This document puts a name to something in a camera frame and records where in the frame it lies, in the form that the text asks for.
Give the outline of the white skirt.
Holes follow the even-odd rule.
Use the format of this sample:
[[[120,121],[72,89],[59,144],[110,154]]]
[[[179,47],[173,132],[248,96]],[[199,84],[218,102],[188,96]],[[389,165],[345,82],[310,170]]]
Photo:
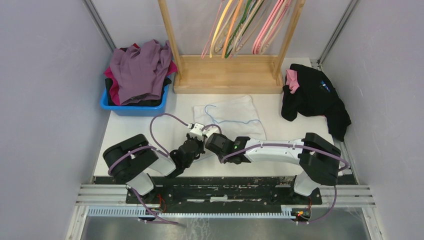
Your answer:
[[[266,132],[249,95],[193,107],[193,119],[203,125],[218,125],[230,140],[250,137],[265,140]]]

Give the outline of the purple garment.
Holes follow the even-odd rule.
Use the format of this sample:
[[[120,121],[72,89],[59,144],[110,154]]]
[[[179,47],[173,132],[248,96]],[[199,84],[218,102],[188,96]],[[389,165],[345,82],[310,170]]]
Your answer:
[[[170,42],[164,45],[153,39],[138,46],[116,48],[104,72],[111,80],[108,88],[111,103],[116,106],[156,107],[162,103],[164,88],[175,73]]]

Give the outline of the beige wooden hanger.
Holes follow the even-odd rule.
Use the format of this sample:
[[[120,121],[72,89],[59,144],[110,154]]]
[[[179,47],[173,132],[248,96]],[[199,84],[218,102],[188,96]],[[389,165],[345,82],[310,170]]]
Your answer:
[[[269,48],[279,31],[286,23],[289,13],[292,9],[292,5],[292,0],[279,1],[279,8],[277,10],[274,10],[274,13],[271,14],[271,19],[267,20],[269,24],[266,25],[264,33],[262,34],[261,39],[259,40],[257,54],[263,55],[265,51]]]

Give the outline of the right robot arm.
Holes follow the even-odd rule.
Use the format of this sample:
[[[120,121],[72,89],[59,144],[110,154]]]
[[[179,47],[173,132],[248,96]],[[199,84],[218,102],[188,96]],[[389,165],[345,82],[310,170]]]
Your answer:
[[[238,136],[230,140],[224,134],[213,133],[205,148],[225,163],[274,162],[293,164],[302,168],[289,189],[289,199],[302,204],[320,186],[336,186],[341,151],[316,133],[307,132],[303,138],[271,141]]]

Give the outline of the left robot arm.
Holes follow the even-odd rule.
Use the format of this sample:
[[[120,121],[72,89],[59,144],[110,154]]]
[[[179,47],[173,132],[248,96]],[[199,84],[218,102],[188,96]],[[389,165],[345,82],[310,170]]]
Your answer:
[[[149,204],[156,200],[157,187],[152,177],[145,172],[154,170],[165,178],[175,178],[184,173],[192,163],[205,154],[206,136],[186,135],[178,148],[166,154],[149,144],[143,134],[135,135],[107,148],[102,157],[108,167],[108,175],[118,184],[125,184],[129,191]]]

